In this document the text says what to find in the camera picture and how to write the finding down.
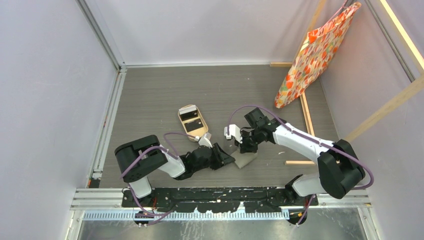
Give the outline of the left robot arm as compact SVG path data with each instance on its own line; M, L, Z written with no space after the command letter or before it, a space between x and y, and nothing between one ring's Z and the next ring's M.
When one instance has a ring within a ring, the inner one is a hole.
M148 175L156 170L182 181L203 169L218 170L236 161L218 143L212 144L208 133L195 136L194 140L199 147L183 155L172 154L154 134L115 149L114 155L121 171L120 178L129 185L136 203L141 207L148 207L153 202L153 189Z

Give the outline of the black VIP credit card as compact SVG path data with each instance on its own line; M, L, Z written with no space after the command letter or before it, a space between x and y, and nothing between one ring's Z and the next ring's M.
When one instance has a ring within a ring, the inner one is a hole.
M196 131L204 127L200 118L184 123L184 127L187 133Z

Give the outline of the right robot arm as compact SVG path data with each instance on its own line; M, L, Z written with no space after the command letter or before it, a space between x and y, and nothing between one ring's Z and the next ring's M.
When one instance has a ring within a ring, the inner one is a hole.
M248 130L228 122L224 136L227 140L234 140L241 154L256 153L259 144L267 142L294 150L316 164L316 173L300 174L285 185L288 203L299 205L305 197L315 194L342 199L351 190L369 187L368 184L359 185L371 173L360 163L348 141L318 138L277 115L269 119L264 111L263 107L253 106L253 110L244 116L249 124Z

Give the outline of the beige card holder wallet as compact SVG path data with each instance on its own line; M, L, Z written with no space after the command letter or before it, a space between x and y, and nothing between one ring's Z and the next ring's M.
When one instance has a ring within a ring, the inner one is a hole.
M240 150L236 150L230 156L234 158L234 163L236 164L236 166L239 169L242 169L250 162L255 160L258 154L253 152L241 153Z

